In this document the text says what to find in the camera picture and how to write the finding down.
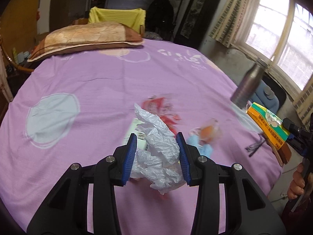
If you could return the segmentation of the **person's right hand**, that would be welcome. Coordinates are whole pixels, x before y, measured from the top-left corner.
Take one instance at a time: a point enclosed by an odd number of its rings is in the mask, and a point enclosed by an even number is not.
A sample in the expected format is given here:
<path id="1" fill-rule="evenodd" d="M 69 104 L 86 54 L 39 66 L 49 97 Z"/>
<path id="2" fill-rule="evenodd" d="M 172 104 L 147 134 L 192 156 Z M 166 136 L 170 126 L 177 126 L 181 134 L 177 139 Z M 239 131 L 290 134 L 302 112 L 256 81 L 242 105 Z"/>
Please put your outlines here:
<path id="1" fill-rule="evenodd" d="M 293 173 L 292 181 L 290 182 L 290 185 L 288 187 L 287 196 L 289 200 L 294 200 L 298 196 L 304 194 L 305 181 L 302 176 L 303 170 L 303 164 L 298 164 L 295 172 Z"/>

